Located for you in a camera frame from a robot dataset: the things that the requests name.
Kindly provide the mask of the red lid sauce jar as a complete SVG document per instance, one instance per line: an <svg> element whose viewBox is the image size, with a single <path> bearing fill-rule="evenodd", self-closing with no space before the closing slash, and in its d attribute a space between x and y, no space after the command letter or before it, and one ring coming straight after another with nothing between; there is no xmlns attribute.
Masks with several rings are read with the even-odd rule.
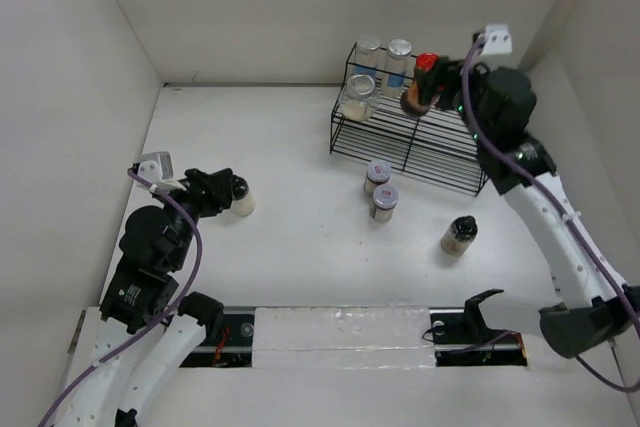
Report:
<svg viewBox="0 0 640 427"><path fill-rule="evenodd" d="M422 53L415 61L414 80L417 83L432 81L435 77L434 69L440 56L434 53Z"/></svg>
<svg viewBox="0 0 640 427"><path fill-rule="evenodd" d="M413 80L409 88L400 97L400 107L409 117L425 116L439 100L439 93L428 93L417 80Z"/></svg>

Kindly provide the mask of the black cap white grinder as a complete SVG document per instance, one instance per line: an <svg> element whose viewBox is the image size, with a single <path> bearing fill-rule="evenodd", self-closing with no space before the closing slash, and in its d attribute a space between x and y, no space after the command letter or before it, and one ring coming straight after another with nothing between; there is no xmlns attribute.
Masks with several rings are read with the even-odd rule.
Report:
<svg viewBox="0 0 640 427"><path fill-rule="evenodd" d="M239 217L246 217L255 210L255 200L248 182L237 175L232 178L232 204L230 210Z"/></svg>

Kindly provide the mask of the silver lid blue label shaker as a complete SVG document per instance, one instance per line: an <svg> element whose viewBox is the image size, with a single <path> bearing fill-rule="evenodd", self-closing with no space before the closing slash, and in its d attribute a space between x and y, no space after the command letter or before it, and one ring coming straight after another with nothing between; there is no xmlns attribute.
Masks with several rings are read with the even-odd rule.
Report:
<svg viewBox="0 0 640 427"><path fill-rule="evenodd" d="M405 39L393 39L389 42L381 81L384 96L396 97L401 94L411 52L412 45Z"/></svg>

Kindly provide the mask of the clear glass jar white powder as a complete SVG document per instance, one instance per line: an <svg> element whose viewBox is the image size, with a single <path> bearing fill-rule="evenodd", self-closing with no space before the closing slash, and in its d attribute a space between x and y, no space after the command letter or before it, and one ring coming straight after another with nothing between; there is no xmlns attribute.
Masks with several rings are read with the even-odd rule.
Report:
<svg viewBox="0 0 640 427"><path fill-rule="evenodd" d="M351 75L340 92L338 104L340 112L348 120L368 120L379 104L374 79L366 74Z"/></svg>

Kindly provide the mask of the red label spice jar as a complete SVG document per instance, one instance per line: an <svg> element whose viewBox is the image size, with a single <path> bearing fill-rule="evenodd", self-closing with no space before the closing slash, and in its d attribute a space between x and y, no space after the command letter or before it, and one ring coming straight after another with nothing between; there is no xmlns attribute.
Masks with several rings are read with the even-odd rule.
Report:
<svg viewBox="0 0 640 427"><path fill-rule="evenodd" d="M391 177L391 166L387 161L375 159L366 168L363 189L368 196L372 196L375 189L386 184Z"/></svg>
<svg viewBox="0 0 640 427"><path fill-rule="evenodd" d="M382 184L372 194L371 217L377 222L388 222L399 200L397 189L390 184Z"/></svg>

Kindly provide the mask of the black cap brown grinder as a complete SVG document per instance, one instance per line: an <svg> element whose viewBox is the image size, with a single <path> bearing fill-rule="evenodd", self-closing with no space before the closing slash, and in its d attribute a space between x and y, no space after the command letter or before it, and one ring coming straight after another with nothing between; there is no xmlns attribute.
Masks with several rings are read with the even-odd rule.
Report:
<svg viewBox="0 0 640 427"><path fill-rule="evenodd" d="M451 256L462 256L478 235L473 216L461 216L451 222L440 240L442 250Z"/></svg>

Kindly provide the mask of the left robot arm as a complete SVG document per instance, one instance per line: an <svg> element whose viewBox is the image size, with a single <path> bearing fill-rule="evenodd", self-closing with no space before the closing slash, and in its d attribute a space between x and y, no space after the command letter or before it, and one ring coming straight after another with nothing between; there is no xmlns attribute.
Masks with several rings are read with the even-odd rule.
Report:
<svg viewBox="0 0 640 427"><path fill-rule="evenodd" d="M126 220L91 361L49 407L43 426L142 425L191 351L222 334L223 304L191 286L203 257L197 223L231 207L232 169L189 169L174 181L145 161L128 175L159 203Z"/></svg>

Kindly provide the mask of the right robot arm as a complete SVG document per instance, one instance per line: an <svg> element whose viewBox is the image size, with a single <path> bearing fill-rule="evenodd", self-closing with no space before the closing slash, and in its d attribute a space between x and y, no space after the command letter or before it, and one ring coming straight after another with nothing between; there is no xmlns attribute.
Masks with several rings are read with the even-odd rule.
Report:
<svg viewBox="0 0 640 427"><path fill-rule="evenodd" d="M512 68L465 67L427 53L418 57L408 95L424 108L460 115L482 170L543 253L559 302L527 313L535 333L564 358L624 333L638 318L639 289L602 258L555 162L528 132L537 103L529 78Z"/></svg>

